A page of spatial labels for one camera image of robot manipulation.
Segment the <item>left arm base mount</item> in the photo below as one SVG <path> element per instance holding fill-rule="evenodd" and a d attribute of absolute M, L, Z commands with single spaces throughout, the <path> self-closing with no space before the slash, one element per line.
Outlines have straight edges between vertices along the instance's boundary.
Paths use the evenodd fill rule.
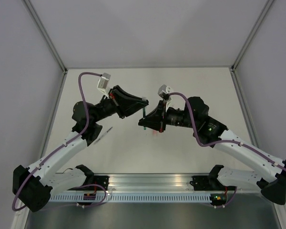
<path fill-rule="evenodd" d="M 78 165 L 76 169 L 82 171 L 86 179 L 82 185 L 80 185 L 79 190 L 90 190 L 90 191 L 101 191 L 102 189 L 98 186 L 92 186 L 92 184 L 97 184 L 102 186 L 105 190 L 108 189 L 109 176 L 105 175 L 95 175 L 88 167 L 84 165 Z"/>

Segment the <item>green gel pen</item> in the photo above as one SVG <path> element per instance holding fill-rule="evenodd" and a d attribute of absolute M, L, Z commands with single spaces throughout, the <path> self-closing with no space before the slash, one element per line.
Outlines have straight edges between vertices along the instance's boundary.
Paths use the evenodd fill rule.
<path fill-rule="evenodd" d="M 146 117 L 146 108 L 143 108 L 143 119 Z"/>

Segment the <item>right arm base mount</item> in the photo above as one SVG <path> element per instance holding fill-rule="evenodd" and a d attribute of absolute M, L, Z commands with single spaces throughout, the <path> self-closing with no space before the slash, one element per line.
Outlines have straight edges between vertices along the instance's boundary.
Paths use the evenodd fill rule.
<path fill-rule="evenodd" d="M 194 191 L 235 191 L 235 186 L 224 186 L 217 179 L 209 178 L 205 175 L 192 176 L 189 184 L 194 188 Z"/>

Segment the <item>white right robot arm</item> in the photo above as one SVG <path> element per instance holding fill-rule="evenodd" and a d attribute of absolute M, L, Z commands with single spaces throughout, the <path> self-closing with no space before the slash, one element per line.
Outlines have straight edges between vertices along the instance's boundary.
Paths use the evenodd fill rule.
<path fill-rule="evenodd" d="M 139 125 L 163 132 L 168 125 L 191 128 L 201 147 L 225 152 L 251 168 L 251 171 L 215 165 L 207 175 L 205 186 L 212 190 L 247 188 L 259 190 L 269 201 L 286 203 L 286 159 L 272 156 L 243 141 L 226 125 L 210 117 L 209 106 L 200 97 L 185 99 L 183 110 L 166 108 L 162 100 Z"/>

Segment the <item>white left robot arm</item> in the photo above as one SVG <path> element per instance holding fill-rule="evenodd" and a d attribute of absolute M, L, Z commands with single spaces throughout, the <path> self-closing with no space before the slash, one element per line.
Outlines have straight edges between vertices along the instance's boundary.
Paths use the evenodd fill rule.
<path fill-rule="evenodd" d="M 75 126 L 61 145 L 28 167 L 19 165 L 14 169 L 14 200 L 20 200 L 25 208 L 37 212 L 47 205 L 51 197 L 63 191 L 77 187 L 84 190 L 92 188 L 94 173 L 86 166 L 76 166 L 69 173 L 58 173 L 58 170 L 97 139 L 102 130 L 98 121 L 113 114 L 124 119 L 148 104 L 148 100 L 131 95 L 118 85 L 109 89 L 97 104 L 86 102 L 83 96 L 73 107 Z"/>

